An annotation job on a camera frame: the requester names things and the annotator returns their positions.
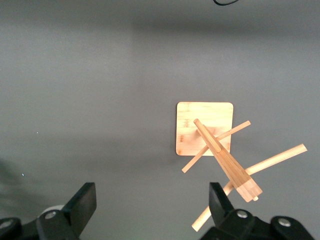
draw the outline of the light brown wooden object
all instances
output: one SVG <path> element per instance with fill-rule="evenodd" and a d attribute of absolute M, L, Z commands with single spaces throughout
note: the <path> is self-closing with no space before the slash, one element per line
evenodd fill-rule
<path fill-rule="evenodd" d="M 232 128 L 233 111 L 234 106 L 229 102 L 179 102 L 176 106 L 176 153 L 195 156 L 206 144 L 193 123 L 196 118 L 219 136 Z M 230 151 L 231 135 L 220 142 Z M 203 154 L 212 155 L 210 150 Z"/>
<path fill-rule="evenodd" d="M 234 134 L 238 131 L 240 131 L 241 129 L 244 129 L 245 127 L 249 126 L 251 123 L 250 121 L 245 121 L 244 123 L 241 123 L 240 125 L 232 128 L 229 131 L 226 131 L 224 133 L 222 133 L 221 135 L 219 135 L 216 139 L 218 141 L 230 136 L 231 134 Z M 184 168 L 182 168 L 182 172 L 186 173 L 203 155 L 206 151 L 208 151 L 209 147 L 207 145 L 205 145 L 192 159 L 191 161 L 189 161 Z"/>
<path fill-rule="evenodd" d="M 262 193 L 262 190 L 252 177 L 247 174 L 244 168 L 221 145 L 215 136 L 213 136 L 213 134 L 210 133 L 204 125 L 202 125 L 199 119 L 194 120 L 194 124 L 197 126 L 200 135 L 242 198 L 246 202 L 258 200 L 258 196 Z"/>
<path fill-rule="evenodd" d="M 283 151 L 277 155 L 274 155 L 264 161 L 261 161 L 251 167 L 248 167 L 245 171 L 249 174 L 255 174 L 257 172 L 260 172 L 264 169 L 267 169 L 275 164 L 281 163 L 287 159 L 290 159 L 296 155 L 302 154 L 307 151 L 307 148 L 305 145 L 300 144 L 298 146 L 295 146 L 293 148 L 290 148 L 286 151 Z M 234 189 L 234 186 L 229 181 L 223 188 L 225 194 L 228 196 L 229 193 Z M 201 215 L 197 218 L 196 221 L 192 224 L 193 229 L 198 232 L 199 229 L 205 224 L 205 222 L 211 217 L 211 212 L 209 209 L 209 206 L 201 213 Z"/>

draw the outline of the black wire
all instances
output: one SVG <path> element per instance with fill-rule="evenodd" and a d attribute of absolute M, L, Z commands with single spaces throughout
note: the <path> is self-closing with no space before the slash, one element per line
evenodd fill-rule
<path fill-rule="evenodd" d="M 230 5 L 230 4 L 234 4 L 235 2 L 238 2 L 239 0 L 234 0 L 234 1 L 231 1 L 231 2 L 227 2 L 227 3 L 220 3 L 220 2 L 217 2 L 217 0 L 213 0 L 215 4 L 219 5 L 219 6 L 226 6 L 226 5 Z"/>

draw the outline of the screw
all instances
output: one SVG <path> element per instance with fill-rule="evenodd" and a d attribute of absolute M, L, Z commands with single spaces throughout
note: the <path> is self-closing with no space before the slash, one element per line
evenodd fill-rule
<path fill-rule="evenodd" d="M 10 219 L 9 221 L 5 221 L 0 225 L 0 229 L 4 229 L 9 227 L 14 221 L 12 219 Z"/>
<path fill-rule="evenodd" d="M 284 227 L 290 227 L 291 223 L 285 218 L 279 218 L 278 223 Z"/>
<path fill-rule="evenodd" d="M 248 217 L 248 214 L 245 211 L 239 210 L 236 212 L 239 218 L 246 219 Z"/>
<path fill-rule="evenodd" d="M 52 219 L 57 213 L 55 211 L 49 212 L 44 216 L 45 219 Z"/>

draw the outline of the gray background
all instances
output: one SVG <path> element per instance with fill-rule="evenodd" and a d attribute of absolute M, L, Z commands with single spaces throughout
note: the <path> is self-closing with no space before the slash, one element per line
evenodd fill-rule
<path fill-rule="evenodd" d="M 231 153 L 249 167 L 304 143 L 254 176 L 269 222 L 298 219 L 320 239 L 320 1 L 1 1 L 0 217 L 23 223 L 95 182 L 83 240 L 197 240 L 191 224 L 212 157 L 188 173 L 175 151 L 178 102 L 231 102 Z"/>

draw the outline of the metal bolt head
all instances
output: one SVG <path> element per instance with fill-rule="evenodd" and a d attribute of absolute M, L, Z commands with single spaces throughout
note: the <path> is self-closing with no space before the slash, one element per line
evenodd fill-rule
<path fill-rule="evenodd" d="M 10 219 L 9 221 L 5 221 L 0 225 L 0 229 L 4 229 L 9 227 L 14 221 L 12 219 Z"/>
<path fill-rule="evenodd" d="M 55 211 L 51 211 L 51 212 L 49 212 L 49 213 L 47 213 L 45 216 L 44 216 L 44 218 L 45 219 L 52 219 L 53 217 L 55 217 L 56 216 L 56 212 Z"/>
<path fill-rule="evenodd" d="M 284 227 L 290 227 L 291 223 L 285 218 L 279 218 L 278 223 Z"/>
<path fill-rule="evenodd" d="M 239 218 L 242 218 L 242 219 L 246 219 L 248 217 L 248 214 L 243 210 L 237 211 L 236 214 L 238 215 Z"/>

